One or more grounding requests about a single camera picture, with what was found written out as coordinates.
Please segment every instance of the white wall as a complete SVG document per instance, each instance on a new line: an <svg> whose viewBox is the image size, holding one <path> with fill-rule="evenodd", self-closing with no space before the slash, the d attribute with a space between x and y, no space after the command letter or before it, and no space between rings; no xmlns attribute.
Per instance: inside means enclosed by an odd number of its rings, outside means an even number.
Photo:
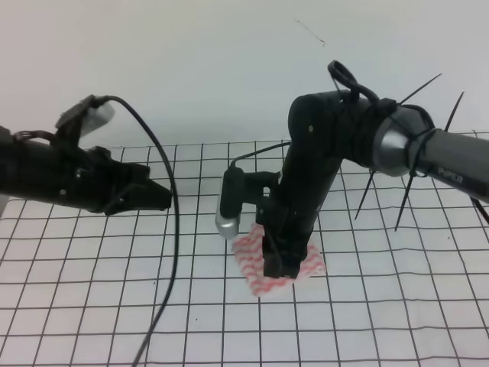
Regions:
<svg viewBox="0 0 489 367"><path fill-rule="evenodd" d="M48 129L88 94L126 98L165 144L286 138L295 97L343 62L454 131L487 129L489 3L456 0L1 0L0 124ZM296 20L324 40L323 46ZM86 144L145 145L118 109Z"/></svg>

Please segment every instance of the grid paper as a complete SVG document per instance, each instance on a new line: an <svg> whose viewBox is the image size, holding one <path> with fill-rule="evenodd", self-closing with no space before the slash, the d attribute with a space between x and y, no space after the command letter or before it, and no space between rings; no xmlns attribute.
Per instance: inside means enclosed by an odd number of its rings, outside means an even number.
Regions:
<svg viewBox="0 0 489 367"><path fill-rule="evenodd" d="M215 208L230 159L275 143L165 147L180 261L141 365L489 365L487 225L467 196L429 178L414 180L395 232L406 177L376 174L355 220L368 172L345 161L312 236L328 274L251 295ZM238 166L278 171L286 153ZM154 147L112 154L170 186ZM242 235L253 221L244 205ZM0 367L129 365L167 289L173 241L173 209L107 218L12 199L0 220Z"/></svg>

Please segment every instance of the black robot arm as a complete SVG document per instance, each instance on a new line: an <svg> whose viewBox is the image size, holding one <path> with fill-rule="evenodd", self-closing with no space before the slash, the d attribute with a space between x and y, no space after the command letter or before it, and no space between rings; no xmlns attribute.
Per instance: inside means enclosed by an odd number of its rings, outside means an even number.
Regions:
<svg viewBox="0 0 489 367"><path fill-rule="evenodd" d="M171 193L149 178L149 167L114 161L104 148L79 148L81 136L112 116L107 99L90 96L61 116L56 134L12 135L0 127L0 192L106 215L168 209Z"/></svg>
<svg viewBox="0 0 489 367"><path fill-rule="evenodd" d="M242 203L257 205L268 277L297 276L343 159L390 176L419 171L473 198L489 200L489 141L436 129L419 106L378 99L338 62L329 70L348 90L301 96L293 102L291 142L282 171L246 174L232 165L223 177L216 225L232 239L238 234ZM260 181L257 177L267 178L269 196L250 189Z"/></svg>

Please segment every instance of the black cable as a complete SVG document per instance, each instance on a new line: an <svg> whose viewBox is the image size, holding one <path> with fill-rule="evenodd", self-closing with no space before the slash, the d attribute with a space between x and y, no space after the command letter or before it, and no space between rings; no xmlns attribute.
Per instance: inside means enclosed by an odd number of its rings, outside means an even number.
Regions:
<svg viewBox="0 0 489 367"><path fill-rule="evenodd" d="M136 355L134 361L132 362L132 367L138 367L139 359L143 355L144 349L146 347L149 348L151 335L153 334L154 329L161 318L161 314L163 313L165 306L168 303L168 299L170 298L170 294L173 289L173 284L175 283L176 267L178 264L178 248L179 248L179 234L180 234L180 208L178 206L178 193L176 192L175 177L173 175L173 171L170 166L170 161L168 160L168 157L165 154L163 148L161 147L161 144L158 141L157 137L154 135L151 129L146 125L146 122L144 122L144 120L139 116L139 114L122 98L119 98L117 96L105 96L102 97L102 101L104 102L114 101L123 105L131 113L131 115L133 115L134 118L139 122L139 125L141 125L141 127L144 129L147 136L149 136L153 144L156 146L158 153L160 153L161 159L163 159L163 163L165 165L165 168L167 169L168 177L170 178L170 189L173 192L173 203L175 205L175 252L173 253L173 267L171 269L170 283L168 284L167 293L165 294L163 303L161 304L160 309L158 310L153 322L150 325L149 330L146 333L146 336L144 337L143 343L141 344L141 347L138 350L138 354Z"/></svg>
<svg viewBox="0 0 489 367"><path fill-rule="evenodd" d="M371 104L378 102L379 97L373 91L366 86L362 86L357 82L353 74L346 68L345 65L339 61L333 60L328 65L328 71L331 74L331 78L338 83L346 86L354 94L354 98L358 99L358 94L362 94Z"/></svg>
<svg viewBox="0 0 489 367"><path fill-rule="evenodd" d="M236 162L240 161L241 159L253 157L254 155L264 153L265 151L271 151L272 149L275 149L275 148L286 147L287 145L290 145L290 141L286 141L285 143L275 144L275 145L272 145L271 147L266 147L266 148L260 149L258 151L252 151L251 153L243 154L242 156L236 157L235 159L233 159L231 161L231 166L234 167L236 165Z"/></svg>

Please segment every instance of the striped towel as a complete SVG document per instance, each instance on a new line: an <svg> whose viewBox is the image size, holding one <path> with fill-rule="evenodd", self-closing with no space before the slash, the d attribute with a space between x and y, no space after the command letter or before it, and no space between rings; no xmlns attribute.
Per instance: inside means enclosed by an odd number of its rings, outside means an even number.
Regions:
<svg viewBox="0 0 489 367"><path fill-rule="evenodd" d="M241 269L241 273L248 279L251 292L256 297L274 291L275 289L286 287L294 281L308 278L311 275L324 275L326 265L317 247L311 240L307 245L307 257L300 265L297 279L289 278L268 278L263 276L263 252L261 241L264 235L264 228L256 223L251 226L250 233L241 237L233 243L232 249L235 253L236 261Z"/></svg>

